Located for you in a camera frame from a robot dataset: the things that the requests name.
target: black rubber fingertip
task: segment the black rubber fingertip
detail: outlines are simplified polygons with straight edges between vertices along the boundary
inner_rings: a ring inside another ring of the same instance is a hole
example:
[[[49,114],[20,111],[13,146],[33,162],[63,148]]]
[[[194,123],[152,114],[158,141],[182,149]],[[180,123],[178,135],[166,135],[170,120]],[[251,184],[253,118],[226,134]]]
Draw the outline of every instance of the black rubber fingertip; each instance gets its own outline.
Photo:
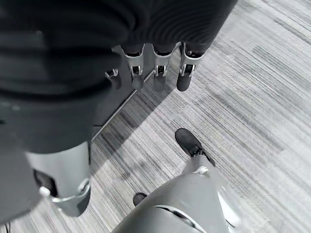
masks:
[[[116,90],[119,90],[122,86],[122,80],[120,75],[118,74],[117,76],[113,76],[110,78],[110,81],[112,83],[112,87]]]
[[[146,197],[147,197],[147,194],[136,193],[133,197],[133,204],[135,206],[138,206],[138,204],[141,203]]]
[[[136,90],[142,89],[142,87],[144,86],[144,78],[143,78],[143,76],[142,75],[135,75],[133,77],[132,86]]]
[[[176,87],[178,91],[186,91],[190,86],[191,77],[189,74],[185,74],[184,76],[178,75]]]
[[[175,132],[175,140],[176,140],[176,141],[179,140],[179,134],[182,133],[183,131],[187,131],[187,129],[185,129],[185,128],[180,128],[180,129],[176,130],[176,132]]]
[[[158,75],[158,76],[154,76],[154,90],[156,92],[161,92],[164,90],[165,87],[165,81],[166,81],[166,77],[162,76],[162,75]]]

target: metal bracket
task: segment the metal bracket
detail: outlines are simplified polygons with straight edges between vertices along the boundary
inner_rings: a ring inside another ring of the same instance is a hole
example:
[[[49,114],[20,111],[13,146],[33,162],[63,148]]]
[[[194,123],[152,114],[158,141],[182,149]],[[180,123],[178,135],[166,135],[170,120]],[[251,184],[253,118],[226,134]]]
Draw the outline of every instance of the metal bracket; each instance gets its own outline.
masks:
[[[128,66],[130,67],[130,71],[132,76],[134,75],[142,75],[143,72],[143,67],[144,67],[144,47],[145,45],[142,47],[142,52],[140,55],[138,56],[129,56],[127,55],[124,51],[124,56],[127,59],[128,62]]]
[[[187,56],[186,54],[186,44],[183,45],[183,52],[181,54],[181,61],[180,61],[180,75],[184,76],[185,72],[189,73],[189,77],[192,77],[193,72],[197,68],[202,59],[203,55],[200,57],[192,58]]]
[[[168,71],[168,67],[170,66],[171,63],[172,53],[162,56],[156,53],[153,45],[152,47],[155,56],[155,76],[158,76],[159,73],[163,73],[163,77],[165,77]]]

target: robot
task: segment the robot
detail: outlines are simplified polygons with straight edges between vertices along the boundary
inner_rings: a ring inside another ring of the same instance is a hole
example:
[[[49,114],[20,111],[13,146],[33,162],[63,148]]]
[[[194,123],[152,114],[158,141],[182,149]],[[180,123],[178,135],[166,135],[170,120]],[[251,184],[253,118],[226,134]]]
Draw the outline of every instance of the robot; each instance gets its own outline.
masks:
[[[219,185],[214,160],[189,130],[177,130],[175,138],[190,157],[181,175],[149,195],[136,194],[136,208],[112,233],[241,232],[239,207]]]
[[[122,86],[118,73],[121,58],[114,52],[116,46],[121,46],[132,86],[139,90],[143,87],[144,45],[152,44],[157,92],[163,90],[172,52],[179,48],[176,87],[186,91],[235,3],[236,0],[0,3],[0,14],[4,12],[4,39],[0,46],[5,48],[0,51],[0,113],[25,148],[40,194],[68,216],[77,217],[87,208],[95,110],[110,88]],[[185,144],[179,134],[194,137],[177,131],[176,139],[182,148]],[[168,223],[166,230],[157,226],[163,216],[184,227],[178,232],[235,232],[240,220],[226,217],[235,212],[222,188],[215,184],[213,160],[204,154],[201,144],[197,145],[198,153],[187,152],[191,159],[182,175],[148,195],[114,232],[128,232],[131,224],[138,229],[140,220],[132,217],[136,214],[155,228],[142,227],[135,232],[174,232]],[[170,190],[170,184],[176,189]],[[198,191],[191,194],[185,185]],[[188,204],[181,206],[173,197]]]

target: black sleeve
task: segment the black sleeve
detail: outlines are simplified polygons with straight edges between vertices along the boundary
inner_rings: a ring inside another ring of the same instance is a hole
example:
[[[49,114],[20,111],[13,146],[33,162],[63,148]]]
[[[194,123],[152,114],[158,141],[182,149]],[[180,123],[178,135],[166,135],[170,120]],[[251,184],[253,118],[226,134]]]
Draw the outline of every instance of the black sleeve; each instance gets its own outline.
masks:
[[[111,47],[143,27],[144,1],[4,0],[0,3],[0,119],[27,150],[90,140],[97,103],[118,67]]]

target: floor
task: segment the floor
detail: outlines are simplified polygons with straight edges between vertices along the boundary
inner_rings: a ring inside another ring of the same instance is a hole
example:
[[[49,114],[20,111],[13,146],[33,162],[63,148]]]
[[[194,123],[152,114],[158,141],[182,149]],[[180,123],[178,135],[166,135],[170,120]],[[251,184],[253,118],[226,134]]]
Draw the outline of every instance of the floor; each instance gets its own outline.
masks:
[[[311,3],[240,0],[188,91],[144,89],[93,144],[92,196],[79,218],[46,201],[14,233],[109,233],[132,196],[178,175],[187,160],[174,132],[188,128],[215,159],[243,210],[245,233],[311,229]]]

